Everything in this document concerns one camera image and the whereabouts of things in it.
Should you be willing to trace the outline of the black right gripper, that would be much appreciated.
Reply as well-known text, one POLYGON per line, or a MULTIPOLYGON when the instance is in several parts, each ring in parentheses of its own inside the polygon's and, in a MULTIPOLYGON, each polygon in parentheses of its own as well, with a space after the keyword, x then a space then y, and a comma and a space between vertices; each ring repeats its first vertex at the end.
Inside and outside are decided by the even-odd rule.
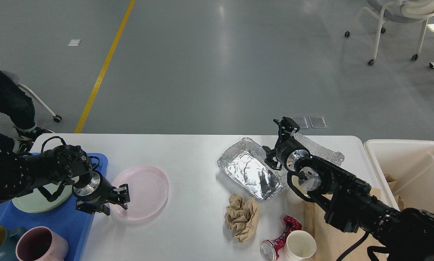
POLYGON ((278 171, 282 165, 288 171, 300 171, 302 167, 308 166, 311 163, 310 152, 300 142, 291 139, 300 126, 291 117, 273 119, 273 122, 278 126, 278 139, 274 149, 262 146, 266 154, 265 164, 278 171))

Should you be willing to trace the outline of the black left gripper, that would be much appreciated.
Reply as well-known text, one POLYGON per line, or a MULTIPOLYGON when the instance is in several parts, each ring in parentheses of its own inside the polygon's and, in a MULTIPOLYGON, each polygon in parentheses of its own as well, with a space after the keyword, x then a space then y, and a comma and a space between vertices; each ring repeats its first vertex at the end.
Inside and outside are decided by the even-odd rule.
POLYGON ((72 193, 77 198, 76 210, 88 214, 99 212, 109 216, 110 208, 105 203, 119 205, 127 210, 130 202, 128 184, 114 187, 96 171, 79 176, 78 181, 72 185, 72 193))

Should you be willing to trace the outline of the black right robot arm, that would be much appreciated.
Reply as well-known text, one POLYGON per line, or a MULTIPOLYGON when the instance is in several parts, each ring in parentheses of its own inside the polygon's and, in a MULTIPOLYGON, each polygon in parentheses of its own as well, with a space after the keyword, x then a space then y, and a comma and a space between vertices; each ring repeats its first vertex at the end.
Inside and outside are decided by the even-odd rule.
POLYGON ((288 186, 305 202, 325 211, 327 224, 342 232, 364 236, 339 256, 341 261, 369 235, 381 246, 369 246, 367 254, 388 254, 388 261, 434 261, 434 213, 415 208, 396 210, 370 195, 371 186, 326 159, 313 155, 295 139, 300 126, 289 117, 274 119, 278 139, 273 149, 263 146, 265 163, 273 170, 288 171, 288 186))

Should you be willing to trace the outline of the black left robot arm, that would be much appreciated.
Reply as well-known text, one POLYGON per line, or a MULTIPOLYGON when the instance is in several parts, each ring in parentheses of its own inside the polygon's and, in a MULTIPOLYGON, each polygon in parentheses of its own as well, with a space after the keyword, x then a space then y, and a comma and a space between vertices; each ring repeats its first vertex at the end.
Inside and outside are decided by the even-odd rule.
POLYGON ((56 200, 66 186, 77 198, 76 209, 88 214, 110 215, 108 204, 128 209, 128 184, 115 187, 97 170, 79 145, 66 144, 38 155, 14 153, 0 148, 0 204, 33 193, 37 189, 49 202, 56 200))

